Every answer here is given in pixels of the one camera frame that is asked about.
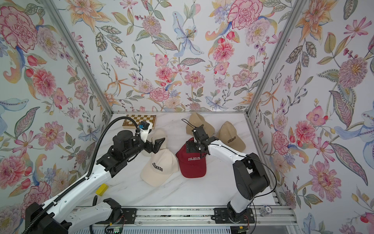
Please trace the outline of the cream Colorado cap front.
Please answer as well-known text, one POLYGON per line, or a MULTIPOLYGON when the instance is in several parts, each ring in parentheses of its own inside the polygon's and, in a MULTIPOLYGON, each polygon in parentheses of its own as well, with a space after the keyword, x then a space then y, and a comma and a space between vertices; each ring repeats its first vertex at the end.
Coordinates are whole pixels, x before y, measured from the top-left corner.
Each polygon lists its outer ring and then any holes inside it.
POLYGON ((170 150, 163 149, 151 157, 141 171, 140 177, 152 187, 159 187, 178 171, 176 156, 170 150))

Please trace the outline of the red Colorado cap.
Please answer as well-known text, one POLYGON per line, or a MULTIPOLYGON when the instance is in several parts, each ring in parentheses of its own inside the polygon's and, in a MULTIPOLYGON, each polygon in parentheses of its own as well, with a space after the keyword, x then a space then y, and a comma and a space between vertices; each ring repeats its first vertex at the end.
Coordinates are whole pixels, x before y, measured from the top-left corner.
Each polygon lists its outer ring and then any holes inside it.
POLYGON ((186 178, 200 178, 206 175, 206 154, 188 153, 185 143, 176 153, 182 175, 186 178))

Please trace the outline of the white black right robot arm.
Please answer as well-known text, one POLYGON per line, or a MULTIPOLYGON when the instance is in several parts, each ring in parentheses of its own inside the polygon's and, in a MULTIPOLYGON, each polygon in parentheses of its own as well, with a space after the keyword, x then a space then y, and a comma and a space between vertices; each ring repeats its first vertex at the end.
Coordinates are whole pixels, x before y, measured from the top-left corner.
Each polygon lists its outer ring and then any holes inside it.
POLYGON ((270 186, 265 165, 255 153, 246 155, 227 145, 218 138, 209 137, 202 126, 192 130, 193 141, 187 141, 187 153, 211 155, 233 167, 238 192, 228 203, 227 212, 232 220, 243 216, 254 198, 270 186))

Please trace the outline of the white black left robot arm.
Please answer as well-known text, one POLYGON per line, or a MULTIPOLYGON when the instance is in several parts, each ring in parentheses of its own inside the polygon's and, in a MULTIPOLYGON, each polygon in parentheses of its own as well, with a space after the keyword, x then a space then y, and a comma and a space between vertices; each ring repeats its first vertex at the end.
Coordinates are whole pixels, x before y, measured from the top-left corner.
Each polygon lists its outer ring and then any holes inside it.
POLYGON ((95 223, 114 223, 123 218, 121 205, 104 199, 88 209, 73 210, 89 194, 115 177, 142 151, 157 153, 165 138, 148 140, 148 130, 123 130, 113 137, 113 145, 88 172, 62 192, 42 204, 32 203, 25 212, 25 234, 73 234, 95 223))

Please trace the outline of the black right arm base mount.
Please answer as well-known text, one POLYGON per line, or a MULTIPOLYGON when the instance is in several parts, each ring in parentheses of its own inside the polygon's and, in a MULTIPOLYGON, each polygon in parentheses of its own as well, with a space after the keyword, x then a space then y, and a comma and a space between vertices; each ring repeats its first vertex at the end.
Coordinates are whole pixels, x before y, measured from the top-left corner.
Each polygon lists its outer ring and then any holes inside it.
POLYGON ((233 209, 214 208, 211 220, 216 224, 254 224, 255 215, 251 208, 247 208, 240 213, 236 213, 233 209))

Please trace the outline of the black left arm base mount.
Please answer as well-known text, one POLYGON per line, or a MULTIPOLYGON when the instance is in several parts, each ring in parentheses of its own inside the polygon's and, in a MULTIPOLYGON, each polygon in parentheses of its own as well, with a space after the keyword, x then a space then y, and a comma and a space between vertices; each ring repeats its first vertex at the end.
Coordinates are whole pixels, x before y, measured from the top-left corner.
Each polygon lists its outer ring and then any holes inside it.
POLYGON ((136 219, 136 208, 123 208, 120 207, 120 204, 112 198, 104 199, 104 204, 110 206, 111 213, 108 218, 97 222, 96 224, 115 224, 118 222, 119 224, 134 224, 136 219))

